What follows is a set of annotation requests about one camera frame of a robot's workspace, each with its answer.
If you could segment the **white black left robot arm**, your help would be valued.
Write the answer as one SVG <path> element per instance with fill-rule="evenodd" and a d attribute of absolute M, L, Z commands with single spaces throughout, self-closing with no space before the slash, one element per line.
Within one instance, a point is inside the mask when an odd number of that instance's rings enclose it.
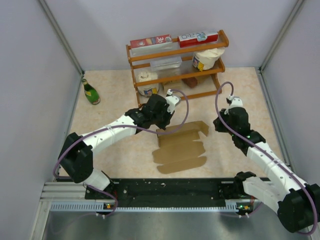
<path fill-rule="evenodd" d="M 59 154 L 60 165 L 76 184 L 91 185 L 102 198 L 114 191 L 110 178 L 93 167 L 93 158 L 102 150 L 123 138 L 136 135 L 155 125 L 165 130 L 181 99 L 173 94 L 162 97 L 152 94 L 140 108 L 132 108 L 114 122 L 99 128 L 96 133 L 69 134 Z"/>

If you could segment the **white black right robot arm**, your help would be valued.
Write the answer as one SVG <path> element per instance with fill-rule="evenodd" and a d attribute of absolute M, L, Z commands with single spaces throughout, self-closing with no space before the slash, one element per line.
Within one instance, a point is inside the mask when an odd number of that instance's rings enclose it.
<path fill-rule="evenodd" d="M 280 160 L 266 139 L 251 129 L 249 115 L 243 107 L 233 107 L 217 111 L 213 121 L 219 133 L 229 133 L 234 145 L 254 161 L 267 175 L 272 186 L 267 185 L 253 173 L 238 173 L 238 182 L 233 192 L 239 198 L 251 195 L 272 209 L 283 227 L 291 233 L 312 235 L 320 221 L 320 187 L 308 184 L 298 177 Z"/>

